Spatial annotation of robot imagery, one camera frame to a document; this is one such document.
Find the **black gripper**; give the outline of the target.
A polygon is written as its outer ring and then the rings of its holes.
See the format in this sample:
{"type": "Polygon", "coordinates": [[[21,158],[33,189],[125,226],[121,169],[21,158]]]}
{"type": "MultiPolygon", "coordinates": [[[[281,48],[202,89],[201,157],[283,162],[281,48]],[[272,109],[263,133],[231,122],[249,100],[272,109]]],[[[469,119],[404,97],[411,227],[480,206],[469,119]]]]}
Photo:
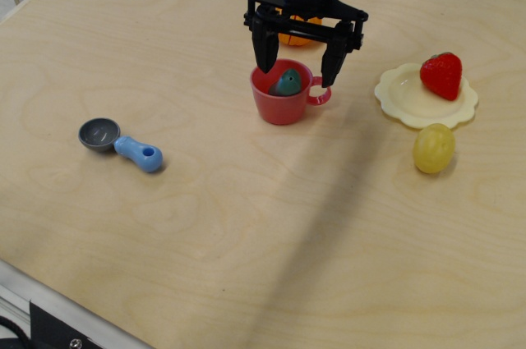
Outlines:
{"type": "Polygon", "coordinates": [[[363,23],[368,14],[340,0],[247,0],[244,25],[251,31],[256,64],[268,73],[277,60],[278,33],[291,34],[326,43],[321,62],[322,86],[332,86],[348,53],[362,46],[363,23]],[[334,29],[300,27],[289,17],[298,15],[330,18],[339,23],[334,29]]]}

